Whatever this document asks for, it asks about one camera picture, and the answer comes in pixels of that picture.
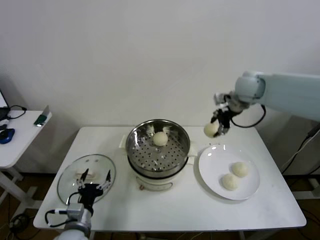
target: computer mouse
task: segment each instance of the computer mouse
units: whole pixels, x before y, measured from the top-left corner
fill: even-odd
[[[13,128],[7,128],[0,132],[0,144],[7,144],[11,141],[12,137],[15,134]]]

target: glass lid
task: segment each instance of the glass lid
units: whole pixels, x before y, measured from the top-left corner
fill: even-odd
[[[95,199],[95,203],[102,199],[112,187],[116,177],[116,167],[113,161],[101,154],[91,154],[75,160],[63,171],[57,185],[57,192],[60,200],[67,204],[68,197],[78,192],[77,179],[88,169],[85,184],[103,184],[110,171],[111,185],[103,192],[102,196]],[[77,203],[79,195],[76,194],[70,199],[70,203]]]

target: steamed bun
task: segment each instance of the steamed bun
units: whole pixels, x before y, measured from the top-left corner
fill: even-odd
[[[216,132],[218,132],[218,128],[219,128],[218,121],[215,121],[214,123],[209,122],[207,125],[204,126],[203,131],[207,137],[213,138]]]
[[[237,175],[238,177],[245,177],[249,173],[249,169],[247,164],[244,162],[236,162],[231,166],[232,172]]]
[[[168,136],[163,131],[158,131],[152,137],[153,143],[159,147],[165,146],[168,142]]]
[[[228,173],[222,177],[222,184],[227,190],[234,191],[238,188],[238,179],[232,173]]]

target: stainless steel steamer basket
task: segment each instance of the stainless steel steamer basket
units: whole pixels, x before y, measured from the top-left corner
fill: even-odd
[[[154,133],[163,131],[168,136],[165,146],[156,146]],[[125,144],[128,161],[138,174],[149,179],[166,179],[180,172],[188,161],[190,139],[179,124],[154,119],[136,126]]]

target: laptop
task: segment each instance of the laptop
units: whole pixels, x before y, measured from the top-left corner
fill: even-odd
[[[10,112],[9,105],[5,99],[5,96],[2,94],[0,89],[0,121],[7,117],[7,114]]]

